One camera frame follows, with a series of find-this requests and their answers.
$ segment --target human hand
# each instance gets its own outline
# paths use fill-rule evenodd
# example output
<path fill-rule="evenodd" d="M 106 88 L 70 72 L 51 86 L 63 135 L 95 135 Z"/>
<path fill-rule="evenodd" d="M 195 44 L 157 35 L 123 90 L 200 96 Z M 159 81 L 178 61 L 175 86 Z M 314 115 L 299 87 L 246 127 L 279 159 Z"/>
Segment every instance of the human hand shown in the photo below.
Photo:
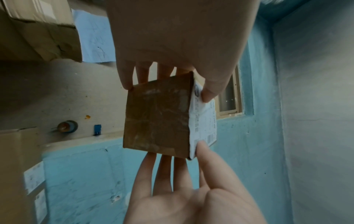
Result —
<path fill-rule="evenodd" d="M 204 102 L 226 87 L 251 32 L 260 0 L 107 0 L 117 70 L 125 89 L 194 69 L 205 78 Z"/>
<path fill-rule="evenodd" d="M 225 161 L 205 142 L 197 145 L 199 189 L 192 187 L 185 159 L 162 156 L 151 194 L 156 154 L 148 153 L 133 185 L 124 224 L 266 224 L 258 206 Z"/>

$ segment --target barcode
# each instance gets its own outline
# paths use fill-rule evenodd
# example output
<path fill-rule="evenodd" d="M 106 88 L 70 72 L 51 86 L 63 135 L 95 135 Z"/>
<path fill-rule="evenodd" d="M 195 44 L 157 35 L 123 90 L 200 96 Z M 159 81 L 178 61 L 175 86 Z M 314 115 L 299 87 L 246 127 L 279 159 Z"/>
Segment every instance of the barcode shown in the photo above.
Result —
<path fill-rule="evenodd" d="M 208 135 L 207 143 L 208 145 L 213 142 L 213 134 Z"/>

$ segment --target finger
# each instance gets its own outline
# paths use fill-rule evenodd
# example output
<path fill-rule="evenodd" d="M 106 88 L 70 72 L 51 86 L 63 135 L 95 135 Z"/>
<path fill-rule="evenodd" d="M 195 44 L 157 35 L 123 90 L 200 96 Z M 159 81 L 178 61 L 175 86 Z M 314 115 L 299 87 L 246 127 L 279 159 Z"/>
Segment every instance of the finger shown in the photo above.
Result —
<path fill-rule="evenodd" d="M 171 187 L 171 156 L 162 155 L 157 169 L 154 191 L 152 195 L 172 192 Z"/>
<path fill-rule="evenodd" d="M 202 100 L 203 102 L 207 103 L 212 100 L 214 97 L 219 95 L 227 86 L 230 81 L 230 77 L 232 74 L 227 76 L 224 79 L 218 81 L 211 81 L 205 79 L 205 84 L 202 90 Z"/>
<path fill-rule="evenodd" d="M 210 189 L 223 189 L 236 195 L 248 195 L 239 178 L 227 163 L 211 151 L 204 141 L 197 144 L 197 158 Z"/>
<path fill-rule="evenodd" d="M 132 203 L 151 196 L 151 178 L 155 160 L 156 154 L 148 152 L 141 163 L 130 196 L 130 201 Z"/>
<path fill-rule="evenodd" d="M 121 80 L 123 88 L 126 90 L 132 89 L 135 62 L 117 58 L 116 64 L 119 79 Z"/>
<path fill-rule="evenodd" d="M 205 181 L 204 173 L 202 169 L 199 167 L 199 188 L 207 186 L 207 182 Z"/>
<path fill-rule="evenodd" d="M 185 159 L 174 158 L 173 191 L 181 188 L 193 189 L 191 175 Z"/>
<path fill-rule="evenodd" d="M 174 67 L 157 64 L 157 79 L 166 79 L 171 76 Z"/>
<path fill-rule="evenodd" d="M 182 69 L 182 68 L 177 68 L 176 69 L 176 75 L 184 75 L 184 74 L 187 74 L 189 72 L 190 72 L 190 70 L 186 70 L 186 69 Z"/>
<path fill-rule="evenodd" d="M 146 83 L 149 81 L 149 69 L 151 65 L 152 62 L 137 62 L 135 64 L 138 83 Z"/>

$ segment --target brown box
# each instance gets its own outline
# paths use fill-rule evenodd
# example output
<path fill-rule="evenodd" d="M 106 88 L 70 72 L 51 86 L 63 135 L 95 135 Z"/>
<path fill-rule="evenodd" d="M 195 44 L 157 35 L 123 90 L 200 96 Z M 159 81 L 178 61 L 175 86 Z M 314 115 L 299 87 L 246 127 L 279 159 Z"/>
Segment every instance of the brown box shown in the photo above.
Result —
<path fill-rule="evenodd" d="M 192 72 L 128 92 L 123 147 L 193 159 L 199 140 L 216 141 L 215 102 L 204 104 Z"/>
<path fill-rule="evenodd" d="M 82 61 L 67 0 L 0 0 L 0 60 Z"/>
<path fill-rule="evenodd" d="M 45 224 L 48 211 L 37 128 L 0 131 L 0 223 Z"/>

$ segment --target window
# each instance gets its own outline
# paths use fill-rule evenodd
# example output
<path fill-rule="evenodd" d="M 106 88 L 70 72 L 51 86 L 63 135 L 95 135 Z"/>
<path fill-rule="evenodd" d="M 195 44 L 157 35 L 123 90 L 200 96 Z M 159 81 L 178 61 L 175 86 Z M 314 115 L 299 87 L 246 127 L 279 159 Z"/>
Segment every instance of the window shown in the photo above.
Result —
<path fill-rule="evenodd" d="M 242 114 L 242 96 L 239 66 L 236 67 L 226 89 L 215 97 L 216 118 L 222 119 Z"/>

